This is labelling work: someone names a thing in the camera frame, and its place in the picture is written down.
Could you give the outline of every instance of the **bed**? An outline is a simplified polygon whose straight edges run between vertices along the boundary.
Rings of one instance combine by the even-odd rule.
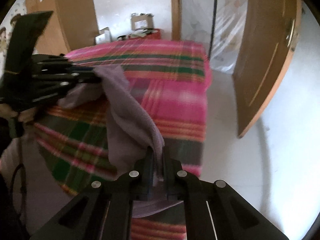
[[[200,176],[206,90],[211,84],[201,44],[137,39],[78,49],[66,57],[80,67],[120,64],[130,83],[131,95],[164,137],[165,150],[181,161],[184,170]],[[47,168],[70,195],[76,195],[95,180],[113,180],[117,174],[108,161],[107,108],[105,97],[74,109],[52,106],[34,124]],[[183,205],[132,219],[131,237],[185,239]]]

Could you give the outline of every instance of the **wooden cabinet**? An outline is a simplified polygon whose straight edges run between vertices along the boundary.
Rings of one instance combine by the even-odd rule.
[[[41,54],[66,54],[95,44],[99,35],[93,0],[26,0],[27,12],[54,11],[36,49]]]

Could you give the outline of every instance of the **door handle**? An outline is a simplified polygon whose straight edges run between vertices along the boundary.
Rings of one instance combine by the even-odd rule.
[[[293,32],[294,32],[294,24],[295,24],[295,19],[291,19],[289,32],[287,34],[287,37],[285,38],[285,40],[287,41],[287,48],[290,47],[290,44],[292,42]]]

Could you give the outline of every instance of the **silver screw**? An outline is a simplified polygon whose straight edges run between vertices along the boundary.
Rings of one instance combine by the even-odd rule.
[[[185,176],[187,175],[187,172],[186,172],[186,171],[178,171],[178,172],[177,172],[177,175],[178,175],[179,177],[185,177]]]
[[[101,186],[101,182],[100,181],[94,181],[91,183],[91,187],[93,188],[97,188],[97,187],[100,187]]]
[[[217,187],[225,187],[227,184],[223,180],[217,180]]]
[[[139,176],[139,172],[138,171],[130,171],[130,173],[129,173],[129,176],[130,177],[138,177]]]

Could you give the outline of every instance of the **brown door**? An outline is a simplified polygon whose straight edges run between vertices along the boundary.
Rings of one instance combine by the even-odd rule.
[[[238,137],[258,120],[276,93],[298,38],[301,0],[248,0],[244,36],[233,74]]]

